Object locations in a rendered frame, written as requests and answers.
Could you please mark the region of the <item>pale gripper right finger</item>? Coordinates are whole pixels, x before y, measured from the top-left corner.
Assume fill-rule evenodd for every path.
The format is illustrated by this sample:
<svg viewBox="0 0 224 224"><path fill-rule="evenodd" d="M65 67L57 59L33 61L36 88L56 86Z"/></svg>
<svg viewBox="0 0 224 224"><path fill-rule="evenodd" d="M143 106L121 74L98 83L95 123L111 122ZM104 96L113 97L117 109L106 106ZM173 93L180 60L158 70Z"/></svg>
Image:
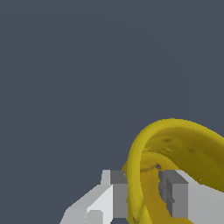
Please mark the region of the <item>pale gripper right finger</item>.
<svg viewBox="0 0 224 224"><path fill-rule="evenodd" d="M181 170L158 172L158 190L172 218L193 224L224 224L224 192L201 185Z"/></svg>

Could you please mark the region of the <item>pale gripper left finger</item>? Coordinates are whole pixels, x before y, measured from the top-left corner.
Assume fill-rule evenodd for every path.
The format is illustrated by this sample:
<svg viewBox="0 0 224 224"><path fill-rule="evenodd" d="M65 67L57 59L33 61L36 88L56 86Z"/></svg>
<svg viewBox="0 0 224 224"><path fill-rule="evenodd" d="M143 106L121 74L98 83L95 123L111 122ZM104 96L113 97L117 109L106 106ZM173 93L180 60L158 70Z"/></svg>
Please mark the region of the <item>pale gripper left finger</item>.
<svg viewBox="0 0 224 224"><path fill-rule="evenodd" d="M73 203L59 224L111 224L128 217L128 181L125 171L103 170L101 183Z"/></svg>

